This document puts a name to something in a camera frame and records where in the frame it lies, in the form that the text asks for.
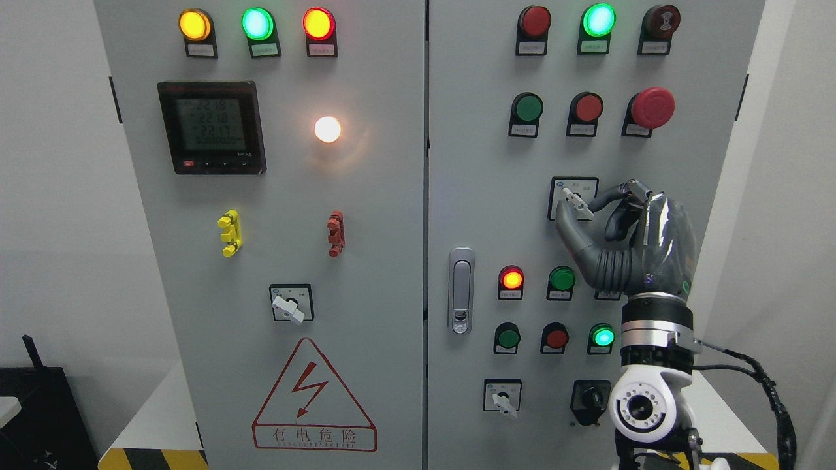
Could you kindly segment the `gray robotic hand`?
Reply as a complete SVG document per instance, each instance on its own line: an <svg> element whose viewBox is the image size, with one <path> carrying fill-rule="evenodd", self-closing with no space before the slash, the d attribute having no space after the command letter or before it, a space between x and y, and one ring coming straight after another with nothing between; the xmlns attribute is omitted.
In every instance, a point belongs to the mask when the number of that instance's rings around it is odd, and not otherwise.
<svg viewBox="0 0 836 470"><path fill-rule="evenodd" d="M606 249L589 237L577 222L573 202L556 205L556 231L583 279L598 292L661 292L687 301L698 247L686 208L636 179L610 188L587 206L596 212L615 200L619 204L610 214L604 238L629 238L626 249Z"/></svg>

